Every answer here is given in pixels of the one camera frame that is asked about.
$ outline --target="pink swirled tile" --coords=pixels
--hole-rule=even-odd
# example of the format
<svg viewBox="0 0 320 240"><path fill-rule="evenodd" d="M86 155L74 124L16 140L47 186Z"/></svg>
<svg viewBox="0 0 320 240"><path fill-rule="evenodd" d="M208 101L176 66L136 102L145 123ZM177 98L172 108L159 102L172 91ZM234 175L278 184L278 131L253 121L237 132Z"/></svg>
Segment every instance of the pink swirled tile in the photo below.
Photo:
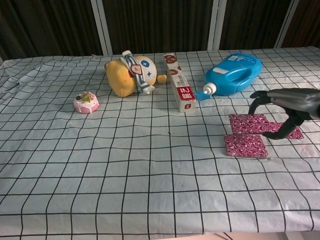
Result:
<svg viewBox="0 0 320 240"><path fill-rule="evenodd" d="M259 135L224 136L226 154L233 157L266 158L268 152Z"/></svg>
<svg viewBox="0 0 320 240"><path fill-rule="evenodd" d="M232 114L229 115L232 133L234 134L262 134L277 132L283 122L268 122L263 114ZM297 127L288 139L303 139L301 129Z"/></svg>

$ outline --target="rectangular box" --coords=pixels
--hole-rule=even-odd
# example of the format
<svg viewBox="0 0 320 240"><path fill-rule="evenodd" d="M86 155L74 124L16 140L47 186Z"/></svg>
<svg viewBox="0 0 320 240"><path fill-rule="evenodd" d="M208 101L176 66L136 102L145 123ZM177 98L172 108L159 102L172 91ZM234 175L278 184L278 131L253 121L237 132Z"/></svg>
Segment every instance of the rectangular box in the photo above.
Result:
<svg viewBox="0 0 320 240"><path fill-rule="evenodd" d="M166 75L170 79L172 91L180 112L192 112L196 106L196 98L173 53L164 55Z"/></svg>

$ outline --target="toy cake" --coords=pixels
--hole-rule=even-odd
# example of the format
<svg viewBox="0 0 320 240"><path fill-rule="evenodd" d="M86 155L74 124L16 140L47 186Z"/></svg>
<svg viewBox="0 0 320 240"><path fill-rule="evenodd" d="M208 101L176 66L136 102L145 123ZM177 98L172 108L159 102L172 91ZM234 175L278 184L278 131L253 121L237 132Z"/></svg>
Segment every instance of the toy cake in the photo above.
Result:
<svg viewBox="0 0 320 240"><path fill-rule="evenodd" d="M83 92L77 95L73 101L75 110L81 114L91 114L99 106L96 95L91 92Z"/></svg>

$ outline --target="white window frame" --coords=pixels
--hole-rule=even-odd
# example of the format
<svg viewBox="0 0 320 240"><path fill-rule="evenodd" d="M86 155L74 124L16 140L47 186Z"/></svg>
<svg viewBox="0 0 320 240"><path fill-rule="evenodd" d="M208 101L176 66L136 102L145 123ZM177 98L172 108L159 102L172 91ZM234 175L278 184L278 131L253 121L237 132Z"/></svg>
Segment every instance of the white window frame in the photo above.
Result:
<svg viewBox="0 0 320 240"><path fill-rule="evenodd" d="M284 17L279 35L274 44L275 49L282 47L282 43L284 42L291 20L296 12L298 3L299 3L299 0L291 0L288 10L286 11L286 15Z"/></svg>
<svg viewBox="0 0 320 240"><path fill-rule="evenodd" d="M227 0L213 0L207 50L219 50Z"/></svg>
<svg viewBox="0 0 320 240"><path fill-rule="evenodd" d="M105 14L103 0L91 0L91 6L94 14L96 29L99 34L102 53L104 56L112 55L112 46L108 30L108 24Z"/></svg>

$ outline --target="plush toy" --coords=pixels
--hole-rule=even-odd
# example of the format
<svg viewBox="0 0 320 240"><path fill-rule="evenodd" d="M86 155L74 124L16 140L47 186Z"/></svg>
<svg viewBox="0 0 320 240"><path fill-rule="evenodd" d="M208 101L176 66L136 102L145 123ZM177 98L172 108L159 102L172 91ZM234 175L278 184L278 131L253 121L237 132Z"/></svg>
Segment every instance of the plush toy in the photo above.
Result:
<svg viewBox="0 0 320 240"><path fill-rule="evenodd" d="M156 65L150 58L134 57L129 50L122 53L120 60L110 61L104 68L112 90L122 98L133 93L150 94L156 79L159 83L167 81L166 75L157 77Z"/></svg>

